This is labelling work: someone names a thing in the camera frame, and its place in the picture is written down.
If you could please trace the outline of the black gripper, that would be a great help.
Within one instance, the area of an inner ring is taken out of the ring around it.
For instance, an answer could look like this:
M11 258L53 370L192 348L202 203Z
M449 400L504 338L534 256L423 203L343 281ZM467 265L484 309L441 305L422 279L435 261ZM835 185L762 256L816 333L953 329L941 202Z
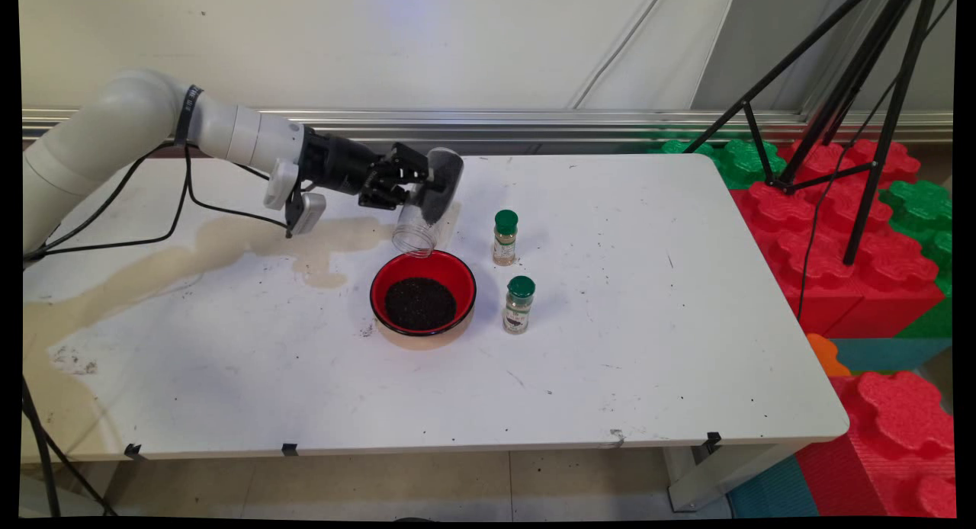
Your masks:
M396 210L410 193L402 185L418 184L433 176L429 159L403 143L394 143L381 157L357 141L320 134L304 127L300 151L300 181L348 195L359 195L362 208Z

